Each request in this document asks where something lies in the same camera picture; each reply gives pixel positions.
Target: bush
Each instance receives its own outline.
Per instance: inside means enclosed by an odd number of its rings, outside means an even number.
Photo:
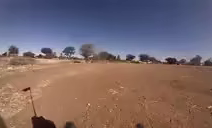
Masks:
[[[79,60],[74,60],[73,63],[81,63]]]
[[[34,58],[35,54],[33,52],[25,52],[23,54],[24,57],[31,57],[31,58]]]
[[[27,57],[14,57],[10,59],[10,65],[28,65],[34,64],[35,59]]]
[[[140,64],[139,61],[131,61],[131,63],[133,63],[133,64]]]

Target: blue sky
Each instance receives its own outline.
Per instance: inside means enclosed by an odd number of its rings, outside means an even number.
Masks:
[[[212,0],[0,0],[0,52],[84,43],[122,56],[212,57]]]

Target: vegetation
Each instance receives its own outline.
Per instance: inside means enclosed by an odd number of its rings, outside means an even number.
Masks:
[[[168,57],[165,60],[167,61],[168,64],[177,64],[176,58]]]
[[[34,63],[35,59],[30,57],[14,57],[10,59],[10,65],[28,65]]]
[[[45,54],[46,59],[54,58],[54,54],[51,48],[42,48],[41,52]]]
[[[98,54],[95,53],[95,47],[93,44],[83,44],[80,49],[80,55],[82,55],[84,57],[85,60],[108,60],[108,61],[119,61],[119,62],[126,62],[126,61],[131,61],[132,63],[140,63],[140,61],[142,62],[150,62],[150,63],[161,63],[161,61],[157,60],[155,57],[152,57],[148,54],[139,54],[139,61],[134,61],[135,56],[132,54],[127,54],[126,55],[126,60],[121,60],[120,55],[113,55],[107,51],[102,51],[99,52]],[[45,54],[45,56],[43,56],[42,54],[39,54],[38,56],[35,56],[34,53],[32,52],[24,52],[23,56],[26,57],[26,59],[22,59],[21,57],[15,57],[13,59],[10,60],[10,64],[12,65],[25,65],[25,64],[31,64],[33,63],[33,60],[29,60],[28,57],[30,58],[47,58],[47,59],[51,59],[51,58],[59,58],[59,59],[65,59],[70,58],[70,59],[74,59],[74,60],[81,60],[80,58],[77,57],[72,57],[75,54],[75,48],[72,46],[68,46],[66,47],[62,53],[60,54],[59,57],[57,57],[56,52],[53,52],[53,50],[51,48],[42,48],[41,52]],[[0,57],[6,57],[6,56],[18,56],[19,54],[19,48],[11,45],[8,49],[8,52],[4,52],[2,53],[2,55],[0,55]],[[167,64],[178,64],[178,65],[204,65],[204,66],[212,66],[212,58],[207,59],[206,61],[204,61],[203,63],[202,61],[202,57],[200,55],[196,55],[195,57],[193,57],[192,59],[190,59],[189,62],[187,62],[186,59],[180,59],[179,61],[177,61],[176,58],[174,57],[168,57],[165,59]]]
[[[178,61],[178,64],[186,64],[187,60],[186,59],[181,59]]]
[[[132,60],[134,60],[136,58],[136,56],[134,56],[134,55],[132,55],[132,54],[127,54],[126,55],[126,60],[128,60],[128,61],[132,61]]]
[[[62,52],[67,56],[67,58],[71,58],[72,55],[75,54],[75,48],[72,46],[68,46]]]
[[[85,60],[88,60],[89,57],[93,56],[95,53],[93,44],[83,44],[80,47],[80,55],[84,57]]]
[[[189,62],[190,65],[201,65],[202,57],[200,55],[196,55]]]
[[[23,56],[24,57],[34,58],[35,57],[35,54],[33,52],[25,52],[25,53],[23,53]]]
[[[140,54],[139,55],[139,61],[148,62],[148,61],[150,61],[150,56],[147,55],[147,54]]]
[[[11,45],[8,49],[8,52],[10,56],[17,56],[19,54],[19,48],[14,45]]]

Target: dry field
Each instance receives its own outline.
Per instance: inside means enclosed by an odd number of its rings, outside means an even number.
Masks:
[[[26,87],[38,116],[57,128],[66,121],[78,128],[212,128],[212,67],[59,63],[22,69],[0,74],[0,114],[9,128],[32,127]]]

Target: tree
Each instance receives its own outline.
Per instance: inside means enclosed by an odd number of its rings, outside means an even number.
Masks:
[[[80,47],[80,55],[82,55],[86,60],[94,55],[94,45],[93,44],[83,44]]]
[[[25,53],[23,53],[23,56],[24,57],[32,57],[32,58],[34,58],[35,54],[33,52],[25,52]]]
[[[168,64],[176,64],[177,63],[176,58],[168,57],[165,60],[167,61]]]
[[[109,53],[107,60],[116,60],[116,56],[113,54]]]
[[[186,64],[187,60],[186,59],[181,59],[178,61],[178,64]]]
[[[41,52],[44,53],[45,55],[51,55],[53,53],[51,48],[42,48]]]
[[[126,60],[128,61],[132,61],[133,59],[135,59],[136,56],[132,55],[132,54],[127,54],[126,55]]]
[[[42,54],[39,54],[38,56],[36,56],[37,58],[43,58],[44,56]]]
[[[52,59],[54,57],[53,51],[51,48],[42,48],[41,52],[45,54],[46,59]]]
[[[100,60],[107,60],[109,58],[109,56],[110,56],[109,53],[106,51],[98,53],[98,59],[100,59]]]
[[[191,65],[201,65],[202,57],[200,55],[196,55],[194,58],[190,60]]]
[[[120,55],[117,55],[116,60],[121,60]]]
[[[75,48],[68,46],[62,52],[67,56],[67,58],[71,58],[71,56],[75,54]]]
[[[19,48],[17,48],[14,45],[11,45],[8,49],[9,55],[18,55],[19,54]]]
[[[142,61],[142,62],[147,62],[147,61],[149,61],[149,59],[150,59],[150,56],[147,55],[147,54],[140,54],[139,55],[139,60]]]
[[[204,62],[204,65],[205,65],[205,66],[212,66],[212,58],[207,59],[207,60]]]
[[[157,60],[155,57],[149,57],[148,59],[149,61],[151,61],[152,63],[161,63],[159,60]]]

